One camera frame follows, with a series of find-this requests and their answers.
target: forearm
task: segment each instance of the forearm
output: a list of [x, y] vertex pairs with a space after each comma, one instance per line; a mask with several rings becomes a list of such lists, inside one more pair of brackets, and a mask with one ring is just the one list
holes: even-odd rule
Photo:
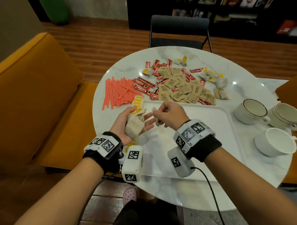
[[102, 176], [102, 168], [93, 159], [84, 158], [36, 202], [16, 225], [74, 225]]
[[297, 207], [222, 147], [204, 163], [249, 224], [294, 224]]

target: white cup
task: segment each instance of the white cup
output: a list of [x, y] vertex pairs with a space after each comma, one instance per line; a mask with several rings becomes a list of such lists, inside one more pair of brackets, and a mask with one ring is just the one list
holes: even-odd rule
[[274, 127], [254, 138], [257, 149], [270, 157], [294, 153], [296, 151], [295, 140], [297, 140], [295, 136], [290, 136], [285, 131]]
[[278, 129], [289, 128], [297, 131], [297, 109], [286, 103], [279, 103], [268, 111], [271, 126]]
[[270, 122], [266, 107], [255, 99], [245, 99], [234, 110], [234, 115], [237, 119], [246, 124], [254, 124], [256, 122], [268, 124]]

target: hand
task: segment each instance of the hand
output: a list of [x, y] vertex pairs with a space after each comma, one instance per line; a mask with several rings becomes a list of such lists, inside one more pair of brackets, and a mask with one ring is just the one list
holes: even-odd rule
[[[136, 106], [128, 107], [123, 112], [121, 112], [119, 114], [119, 116], [117, 117], [116, 121], [114, 122], [113, 126], [109, 130], [110, 132], [113, 132], [121, 139], [123, 146], [126, 146], [131, 141], [133, 141], [132, 138], [130, 138], [127, 134], [125, 134], [125, 128], [126, 128], [126, 124], [127, 124], [127, 116], [129, 116], [129, 114], [132, 113], [136, 108], [137, 108]], [[151, 112], [144, 115], [144, 120], [147, 120], [152, 115], [153, 115], [153, 113], [151, 113]], [[156, 122], [155, 118], [150, 119], [149, 121], [146, 121], [144, 124], [144, 129], [142, 129], [142, 131], [140, 132], [139, 135], [141, 135], [145, 131], [152, 129], [154, 127], [154, 125], [153, 125], [154, 122]]]
[[153, 115], [165, 123], [165, 127], [170, 127], [175, 131], [189, 120], [184, 108], [170, 101], [164, 102], [158, 110], [153, 111]]

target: person's left hand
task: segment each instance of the person's left hand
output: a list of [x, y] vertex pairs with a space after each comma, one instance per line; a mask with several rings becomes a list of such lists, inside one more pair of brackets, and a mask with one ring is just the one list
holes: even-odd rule
[[[128, 145], [132, 140], [127, 134], [125, 134], [125, 128], [127, 124], [127, 116], [129, 116], [130, 113], [132, 113], [134, 110], [136, 110], [136, 106], [128, 107], [123, 112], [119, 114], [116, 121], [114, 122], [113, 126], [109, 130], [110, 132], [113, 132], [116, 134], [122, 141], [123, 146]], [[144, 121], [150, 118], [153, 115], [153, 113], [148, 113], [144, 115]], [[156, 122], [156, 119], [150, 119], [149, 121], [146, 121], [144, 124], [144, 129], [140, 132], [139, 135], [144, 133], [145, 131], [148, 131], [154, 127], [153, 123]]]

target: black cable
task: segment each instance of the black cable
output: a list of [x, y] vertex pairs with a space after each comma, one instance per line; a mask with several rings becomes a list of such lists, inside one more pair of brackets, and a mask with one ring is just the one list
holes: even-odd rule
[[83, 217], [83, 213], [85, 212], [85, 209], [86, 209], [86, 207], [87, 207], [87, 205], [88, 205], [88, 203], [89, 203], [89, 201], [90, 201], [90, 199], [91, 199], [93, 193], [95, 192], [96, 188], [99, 186], [99, 184], [101, 184], [101, 183], [102, 183], [103, 181], [105, 181], [107, 178], [110, 178], [110, 177], [112, 177], [112, 176], [114, 176], [114, 175], [116, 175], [116, 174], [119, 174], [119, 173], [120, 173], [120, 172], [116, 172], [116, 173], [113, 173], [112, 175], [110, 175], [110, 176], [108, 176], [108, 177], [103, 178], [103, 179], [102, 179], [102, 180], [95, 186], [95, 188], [94, 188], [93, 191], [91, 192], [90, 196], [88, 197], [88, 199], [87, 199], [85, 205], [83, 206], [83, 210], [81, 211], [81, 214], [80, 214], [80, 216], [79, 216], [79, 218], [78, 218], [77, 225], [79, 225], [79, 223], [80, 223], [80, 221], [81, 221], [81, 218]]
[[223, 220], [222, 215], [221, 215], [221, 211], [220, 211], [220, 209], [219, 209], [219, 206], [218, 206], [218, 203], [217, 203], [217, 200], [216, 200], [216, 197], [215, 197], [215, 195], [214, 195], [214, 191], [212, 190], [212, 187], [211, 187], [211, 185], [210, 185], [209, 180], [207, 179], [207, 176], [205, 175], [205, 173], [204, 173], [201, 169], [199, 169], [199, 168], [197, 168], [197, 167], [190, 167], [190, 169], [198, 169], [198, 170], [200, 170], [200, 172], [205, 176], [205, 178], [206, 178], [206, 180], [207, 180], [207, 183], [208, 183], [208, 185], [209, 185], [209, 187], [210, 187], [210, 190], [211, 190], [211, 192], [212, 192], [212, 195], [213, 195], [213, 197], [214, 197], [214, 202], [216, 203], [216, 206], [217, 206], [218, 213], [219, 213], [219, 216], [220, 216], [220, 218], [221, 218], [222, 224], [225, 225], [224, 220]]

